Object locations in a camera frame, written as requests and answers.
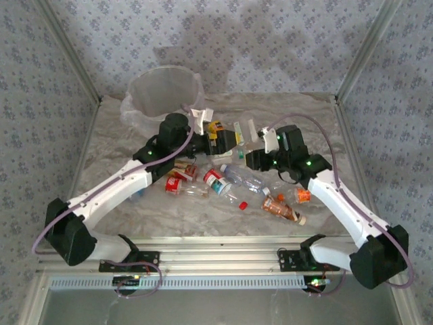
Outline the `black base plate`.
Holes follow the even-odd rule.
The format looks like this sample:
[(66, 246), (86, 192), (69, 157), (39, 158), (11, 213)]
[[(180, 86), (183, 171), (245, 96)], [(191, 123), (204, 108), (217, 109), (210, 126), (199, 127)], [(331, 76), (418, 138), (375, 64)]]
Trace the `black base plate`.
[[(122, 261), (123, 263), (138, 263), (138, 262), (152, 263), (159, 266), (160, 253), (158, 251), (135, 251), (131, 252), (127, 258)], [(135, 272), (135, 273), (156, 273), (157, 271), (148, 265), (132, 265), (132, 266), (118, 266), (101, 261), (99, 263), (99, 272)]]
[(277, 250), (279, 268), (281, 272), (334, 272), (340, 271), (334, 265), (317, 262), (310, 253), (305, 250)]

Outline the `brown tea bottle red label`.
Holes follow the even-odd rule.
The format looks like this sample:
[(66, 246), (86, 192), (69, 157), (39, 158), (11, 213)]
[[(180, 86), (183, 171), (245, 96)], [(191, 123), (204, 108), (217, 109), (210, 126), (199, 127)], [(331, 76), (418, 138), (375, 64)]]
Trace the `brown tea bottle red label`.
[(197, 179), (198, 166), (184, 160), (175, 160), (173, 169), (168, 173), (169, 177), (194, 182)]

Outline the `aluminium corner post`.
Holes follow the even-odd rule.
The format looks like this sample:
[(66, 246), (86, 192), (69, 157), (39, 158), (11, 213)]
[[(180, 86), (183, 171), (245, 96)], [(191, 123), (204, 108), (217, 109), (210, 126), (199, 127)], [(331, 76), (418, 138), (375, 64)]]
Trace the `aluminium corner post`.
[(96, 104), (100, 103), (100, 95), (98, 94), (95, 86), (93, 85), (90, 76), (87, 74), (85, 67), (82, 65), (78, 54), (74, 50), (71, 41), (69, 40), (66, 32), (62, 28), (62, 24), (55, 14), (52, 6), (48, 0), (32, 0), (35, 7), (38, 9), (42, 19), (45, 21), (48, 29), (50, 30), (55, 42), (58, 44), (65, 59), (69, 63), (75, 76), (78, 78), (84, 92)]
[(383, 0), (377, 16), (368, 28), (367, 34), (336, 93), (338, 104), (344, 103), (353, 87), (356, 85), (362, 71), (366, 67), (402, 3), (403, 0)]

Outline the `aluminium right corner post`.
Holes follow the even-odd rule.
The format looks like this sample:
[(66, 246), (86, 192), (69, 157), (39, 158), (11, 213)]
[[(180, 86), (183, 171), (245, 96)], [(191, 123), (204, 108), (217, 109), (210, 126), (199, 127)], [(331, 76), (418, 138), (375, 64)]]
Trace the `aluminium right corner post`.
[(344, 103), (353, 87), (356, 85), (362, 71), (366, 67), (402, 3), (403, 0), (383, 0), (377, 16), (368, 28), (367, 34), (336, 93), (338, 104)]

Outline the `aluminium left corner post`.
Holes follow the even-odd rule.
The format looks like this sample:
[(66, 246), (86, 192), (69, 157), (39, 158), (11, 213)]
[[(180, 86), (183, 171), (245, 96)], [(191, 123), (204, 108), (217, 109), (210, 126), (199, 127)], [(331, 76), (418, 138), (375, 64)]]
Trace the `aluminium left corner post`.
[(69, 63), (75, 76), (78, 78), (84, 92), (96, 104), (100, 103), (100, 95), (98, 94), (95, 86), (93, 85), (90, 76), (87, 74), (85, 67), (82, 65), (78, 54), (74, 50), (71, 41), (69, 40), (66, 32), (62, 28), (62, 24), (55, 14), (52, 6), (48, 0), (32, 0), (35, 7), (38, 9), (42, 19), (45, 21), (48, 29), (50, 30), (55, 42), (58, 44), (65, 59)]

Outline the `clear bottle red teal label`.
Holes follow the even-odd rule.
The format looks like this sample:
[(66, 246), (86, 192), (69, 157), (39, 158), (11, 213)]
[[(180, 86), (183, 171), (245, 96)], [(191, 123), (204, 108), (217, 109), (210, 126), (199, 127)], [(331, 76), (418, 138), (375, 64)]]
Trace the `clear bottle red teal label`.
[(231, 204), (240, 201), (232, 189), (233, 184), (220, 171), (214, 168), (209, 169), (204, 174), (203, 180), (215, 194), (228, 200)]

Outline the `large clear water bottle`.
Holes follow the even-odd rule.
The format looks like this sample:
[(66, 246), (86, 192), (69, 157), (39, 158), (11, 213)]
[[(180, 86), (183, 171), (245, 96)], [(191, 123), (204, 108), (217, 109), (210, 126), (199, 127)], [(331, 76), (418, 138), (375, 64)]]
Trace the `large clear water bottle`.
[(266, 183), (246, 168), (234, 164), (222, 164), (219, 170), (233, 183), (243, 186), (251, 192), (264, 196), (271, 194)]

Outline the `red label cola bottle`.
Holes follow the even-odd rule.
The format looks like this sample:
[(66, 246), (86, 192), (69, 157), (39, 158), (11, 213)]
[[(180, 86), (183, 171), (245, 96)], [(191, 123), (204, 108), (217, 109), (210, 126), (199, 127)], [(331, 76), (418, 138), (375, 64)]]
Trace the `red label cola bottle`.
[(206, 185), (187, 182), (176, 177), (169, 177), (166, 180), (165, 192), (173, 195), (208, 197), (208, 188)]

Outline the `aluminium left side rail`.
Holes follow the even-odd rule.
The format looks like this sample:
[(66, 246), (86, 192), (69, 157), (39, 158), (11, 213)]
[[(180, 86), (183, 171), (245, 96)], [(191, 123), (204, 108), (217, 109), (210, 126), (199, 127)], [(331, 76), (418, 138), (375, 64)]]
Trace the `aluminium left side rail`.
[(91, 122), (89, 124), (89, 128), (87, 129), (85, 141), (83, 143), (83, 147), (81, 150), (81, 155), (78, 160), (78, 165), (76, 167), (76, 170), (74, 172), (74, 177), (72, 179), (72, 185), (69, 189), (68, 194), (66, 195), (67, 198), (74, 198), (78, 196), (78, 188), (81, 182), (81, 174), (85, 168), (85, 162), (89, 155), (88, 154), (89, 144), (91, 142), (91, 138), (96, 124), (97, 115), (99, 113), (100, 108), (101, 108), (101, 102), (97, 105), (97, 108), (95, 109), (91, 117)]

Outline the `right circuit board with LED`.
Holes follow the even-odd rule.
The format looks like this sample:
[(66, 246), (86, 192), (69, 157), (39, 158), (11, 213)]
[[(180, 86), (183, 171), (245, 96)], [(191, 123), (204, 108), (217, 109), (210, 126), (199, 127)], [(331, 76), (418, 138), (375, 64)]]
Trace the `right circuit board with LED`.
[(322, 294), (331, 280), (318, 276), (304, 276), (306, 288), (303, 289), (306, 293)]

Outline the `left circuit board with LED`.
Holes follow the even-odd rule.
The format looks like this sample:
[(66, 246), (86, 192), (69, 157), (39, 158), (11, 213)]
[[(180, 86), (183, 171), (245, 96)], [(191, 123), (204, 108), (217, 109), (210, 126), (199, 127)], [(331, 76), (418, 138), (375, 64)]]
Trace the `left circuit board with LED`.
[(126, 287), (137, 287), (139, 286), (141, 277), (138, 275), (134, 276), (114, 276), (112, 279), (112, 286), (126, 286)]

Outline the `aluminium front rail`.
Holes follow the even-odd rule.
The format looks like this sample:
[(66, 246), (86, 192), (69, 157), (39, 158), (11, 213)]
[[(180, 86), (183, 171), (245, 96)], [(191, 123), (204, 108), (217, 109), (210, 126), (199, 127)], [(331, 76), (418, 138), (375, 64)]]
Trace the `aluminium front rail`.
[[(38, 272), (96, 274), (101, 260), (121, 262), (131, 248), (118, 236), (97, 235), (95, 250), (83, 262), (69, 266), (52, 248), (41, 250)], [(277, 250), (298, 250), (302, 236), (153, 237), (134, 238), (140, 251), (158, 251), (159, 268), (177, 275), (271, 275), (279, 272)]]

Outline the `small clear bottle orange label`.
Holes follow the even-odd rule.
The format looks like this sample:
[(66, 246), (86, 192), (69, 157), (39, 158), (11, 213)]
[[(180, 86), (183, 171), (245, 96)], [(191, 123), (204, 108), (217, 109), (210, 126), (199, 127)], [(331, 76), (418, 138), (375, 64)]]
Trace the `small clear bottle orange label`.
[(291, 188), (287, 192), (289, 200), (296, 204), (304, 204), (311, 201), (311, 193), (304, 188)]

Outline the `brown tea bottle orange label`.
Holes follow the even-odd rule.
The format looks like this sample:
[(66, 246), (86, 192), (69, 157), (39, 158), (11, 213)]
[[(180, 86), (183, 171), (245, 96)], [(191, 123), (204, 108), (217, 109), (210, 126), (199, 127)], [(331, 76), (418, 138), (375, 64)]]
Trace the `brown tea bottle orange label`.
[(299, 225), (304, 225), (306, 223), (305, 216), (289, 207), (286, 203), (278, 201), (270, 196), (263, 200), (261, 209)]

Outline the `grey metal panel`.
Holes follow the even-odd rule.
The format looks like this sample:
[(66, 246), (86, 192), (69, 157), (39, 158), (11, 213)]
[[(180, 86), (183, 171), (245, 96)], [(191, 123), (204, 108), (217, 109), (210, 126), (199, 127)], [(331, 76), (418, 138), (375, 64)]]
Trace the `grey metal panel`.
[(402, 325), (389, 288), (342, 288), (316, 297), (302, 290), (161, 290), (120, 299), (112, 290), (51, 290), (39, 325)]

